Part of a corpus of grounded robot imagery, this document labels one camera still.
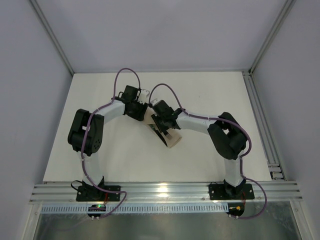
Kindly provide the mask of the green handled knife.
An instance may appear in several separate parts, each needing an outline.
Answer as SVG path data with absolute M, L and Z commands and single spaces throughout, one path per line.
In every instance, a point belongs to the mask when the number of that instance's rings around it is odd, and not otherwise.
M 148 125 L 150 127 L 150 129 L 157 135 L 157 137 L 164 143 L 164 145 L 166 147 L 168 147 L 166 140 L 164 139 L 164 137 L 162 136 L 162 134 L 154 127 L 153 124 L 149 124 Z

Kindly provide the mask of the green handled fork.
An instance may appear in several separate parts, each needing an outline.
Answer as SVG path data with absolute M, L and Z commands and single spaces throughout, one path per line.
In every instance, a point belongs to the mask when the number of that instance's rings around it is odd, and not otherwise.
M 164 136 L 165 136 L 167 139 L 169 139 L 169 140 L 171 140 L 171 139 L 173 138 L 173 136 L 172 136 L 169 132 L 167 132 L 167 131 L 164 131 L 163 134 L 164 134 Z

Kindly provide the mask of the beige cloth napkin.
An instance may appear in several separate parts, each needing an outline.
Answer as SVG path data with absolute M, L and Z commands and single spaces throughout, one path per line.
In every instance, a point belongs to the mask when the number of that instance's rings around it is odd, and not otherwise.
M 146 113 L 144 115 L 144 120 L 142 121 L 142 123 L 144 125 L 147 126 L 147 128 L 149 130 L 151 130 L 151 128 L 149 127 L 149 125 L 153 125 L 157 130 L 157 126 L 154 122 L 154 120 L 152 119 L 152 115 L 154 114 L 154 111 L 151 109 L 151 108 L 147 108 L 146 110 Z M 167 148 L 172 148 L 174 147 L 181 139 L 182 139 L 182 136 L 174 129 L 169 129 L 167 132 L 169 132 L 173 138 L 172 139 L 168 139 L 165 137 L 164 133 L 163 132 L 160 132 L 161 135 L 163 136 L 163 138 L 165 139 L 166 143 L 167 143 Z

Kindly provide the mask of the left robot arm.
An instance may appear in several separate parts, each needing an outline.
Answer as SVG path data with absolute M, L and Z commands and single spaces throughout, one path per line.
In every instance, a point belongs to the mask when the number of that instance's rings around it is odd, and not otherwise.
M 127 85 L 123 92 L 114 95 L 110 102 L 94 111 L 81 108 L 76 111 L 67 142 L 79 155 L 85 188 L 109 192 L 104 189 L 104 176 L 98 157 L 98 150 L 103 143 L 104 126 L 120 116 L 143 121 L 149 96 L 149 90 Z

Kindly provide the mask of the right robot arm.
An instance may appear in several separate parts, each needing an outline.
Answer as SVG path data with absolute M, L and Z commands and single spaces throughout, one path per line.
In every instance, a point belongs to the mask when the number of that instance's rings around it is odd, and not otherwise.
M 246 177 L 243 174 L 243 156 L 248 134 L 228 112 L 219 116 L 201 116 L 187 113 L 183 108 L 173 110 L 164 100 L 152 106 L 151 116 L 161 133 L 169 129 L 192 130 L 209 135 L 217 153 L 224 159 L 223 187 L 230 199 L 244 194 Z

